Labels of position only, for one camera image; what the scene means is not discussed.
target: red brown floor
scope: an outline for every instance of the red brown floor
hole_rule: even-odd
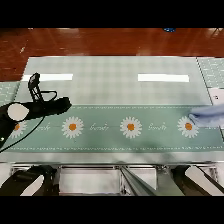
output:
[[[21,79],[30,56],[160,55],[224,57],[224,29],[0,29],[0,81]]]

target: black cable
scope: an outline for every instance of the black cable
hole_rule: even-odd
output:
[[[27,138],[30,134],[32,134],[32,133],[38,128],[38,126],[43,122],[44,118],[45,118],[45,116],[42,117],[42,119],[40,120],[40,122],[39,122],[39,123],[38,123],[38,124],[37,124],[37,125],[36,125],[36,126],[29,132],[29,133],[28,133],[28,134],[26,134],[24,137],[22,137],[22,138],[19,139],[18,141],[12,143],[11,145],[5,147],[4,149],[1,149],[1,150],[0,150],[0,153],[1,153],[1,152],[4,152],[4,151],[7,150],[8,148],[10,148],[10,147],[16,145],[17,143],[19,143],[19,142],[21,142],[22,140],[24,140],[25,138]]]

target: black device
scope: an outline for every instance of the black device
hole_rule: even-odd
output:
[[[62,97],[55,100],[57,97],[56,91],[40,91],[38,86],[40,83],[39,79],[40,74],[35,73],[30,77],[28,82],[28,88],[33,102],[13,102],[0,107],[0,149],[19,122],[50,115],[59,115],[66,112],[71,107],[68,97]],[[43,93],[54,93],[55,96],[52,97],[52,99],[45,101],[42,96]],[[19,118],[19,120],[12,116],[12,114],[17,113],[17,108],[26,111],[24,117]]]

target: white daisy print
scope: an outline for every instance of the white daisy print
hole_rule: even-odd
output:
[[[75,138],[82,134],[83,130],[83,121],[78,117],[69,117],[63,122],[62,131],[64,132],[63,135],[66,135],[66,138],[70,137]]]
[[[188,138],[194,138],[199,133],[199,128],[187,117],[182,117],[178,121],[177,127],[179,131],[182,131],[182,135]]]
[[[10,137],[11,138],[17,138],[17,137],[19,137],[20,135],[23,134],[23,131],[26,130],[26,127],[27,127],[26,121],[22,121],[22,122],[18,123],[15,126],[13,132],[11,133]]]
[[[123,131],[123,135],[126,135],[126,138],[135,138],[141,134],[142,130],[140,121],[134,117],[123,119],[120,127],[120,131]]]

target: blue object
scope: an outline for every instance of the blue object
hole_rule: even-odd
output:
[[[175,32],[176,28],[163,28],[166,32]]]
[[[189,118],[198,127],[219,127],[224,124],[224,104],[193,108]]]

